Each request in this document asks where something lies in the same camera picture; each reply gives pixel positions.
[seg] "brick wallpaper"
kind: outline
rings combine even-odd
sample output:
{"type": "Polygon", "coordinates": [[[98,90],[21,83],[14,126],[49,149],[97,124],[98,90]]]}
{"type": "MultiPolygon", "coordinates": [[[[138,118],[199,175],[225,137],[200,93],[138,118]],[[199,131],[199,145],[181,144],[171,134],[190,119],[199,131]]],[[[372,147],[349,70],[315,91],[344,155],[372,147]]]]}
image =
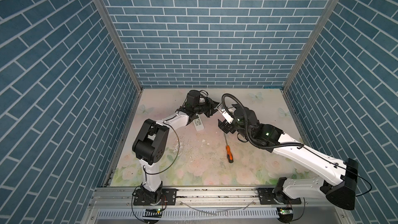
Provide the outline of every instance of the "brick wallpaper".
{"type": "Polygon", "coordinates": [[[0,0],[0,223],[81,221],[135,95],[92,0],[0,0]]]}
{"type": "Polygon", "coordinates": [[[327,0],[103,0],[144,87],[281,88],[327,0]]]}
{"type": "Polygon", "coordinates": [[[287,91],[311,144],[357,159],[372,183],[357,223],[397,223],[397,11],[398,0],[340,0],[287,91]]]}

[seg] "orange screwdriver handle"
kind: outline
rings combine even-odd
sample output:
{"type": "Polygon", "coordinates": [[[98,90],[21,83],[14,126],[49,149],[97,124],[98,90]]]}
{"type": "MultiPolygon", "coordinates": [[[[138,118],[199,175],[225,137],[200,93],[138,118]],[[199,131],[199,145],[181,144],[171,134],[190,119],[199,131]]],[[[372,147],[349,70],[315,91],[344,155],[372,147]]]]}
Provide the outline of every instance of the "orange screwdriver handle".
{"type": "Polygon", "coordinates": [[[229,163],[234,162],[234,158],[232,157],[231,149],[229,148],[229,146],[226,146],[226,157],[228,158],[229,163]]]}

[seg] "floral tabletop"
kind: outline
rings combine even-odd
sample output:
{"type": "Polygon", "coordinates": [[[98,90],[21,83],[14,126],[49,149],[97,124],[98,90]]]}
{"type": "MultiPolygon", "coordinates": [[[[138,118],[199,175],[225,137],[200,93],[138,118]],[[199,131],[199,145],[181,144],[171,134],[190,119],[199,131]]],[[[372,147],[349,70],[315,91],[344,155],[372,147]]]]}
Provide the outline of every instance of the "floral tabletop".
{"type": "MultiPolygon", "coordinates": [[[[150,118],[158,120],[170,116],[183,103],[190,89],[145,89],[127,136],[112,187],[132,187],[142,183],[142,169],[132,152],[142,123],[150,118]]],[[[205,89],[209,97],[221,102],[224,93],[237,97],[245,107],[254,110],[263,124],[274,125],[296,140],[302,139],[278,89],[205,89]]],[[[236,133],[228,133],[226,139],[234,162],[226,157],[225,139],[218,128],[219,112],[207,118],[201,115],[204,130],[197,132],[193,123],[176,130],[180,138],[180,153],[175,164],[161,173],[165,186],[192,185],[263,185],[276,184],[279,177],[313,178],[316,175],[285,157],[258,149],[250,143],[242,143],[236,133]]],[[[171,164],[177,155],[178,142],[174,132],[169,132],[166,150],[159,161],[160,170],[171,164]]]]}

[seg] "screwdriver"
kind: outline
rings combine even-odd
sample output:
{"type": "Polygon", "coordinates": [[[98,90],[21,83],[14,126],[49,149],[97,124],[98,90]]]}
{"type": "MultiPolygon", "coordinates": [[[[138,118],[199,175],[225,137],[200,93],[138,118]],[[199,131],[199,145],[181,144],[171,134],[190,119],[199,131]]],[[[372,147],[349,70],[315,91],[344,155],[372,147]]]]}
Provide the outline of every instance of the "screwdriver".
{"type": "Polygon", "coordinates": [[[226,141],[225,132],[224,132],[224,138],[225,138],[225,143],[226,143],[226,157],[228,158],[228,162],[229,163],[233,163],[234,162],[234,158],[232,157],[231,149],[229,148],[229,145],[228,145],[228,143],[226,141]]]}

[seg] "white remote control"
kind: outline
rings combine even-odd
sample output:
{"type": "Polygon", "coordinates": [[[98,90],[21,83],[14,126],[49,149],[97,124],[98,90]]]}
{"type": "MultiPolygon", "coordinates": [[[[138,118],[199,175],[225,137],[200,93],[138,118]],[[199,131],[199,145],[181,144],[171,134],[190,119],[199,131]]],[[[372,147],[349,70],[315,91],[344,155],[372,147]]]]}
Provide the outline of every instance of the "white remote control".
{"type": "Polygon", "coordinates": [[[196,118],[193,120],[193,125],[195,126],[197,132],[205,129],[205,126],[203,126],[202,120],[200,119],[199,115],[196,115],[196,118]]]}

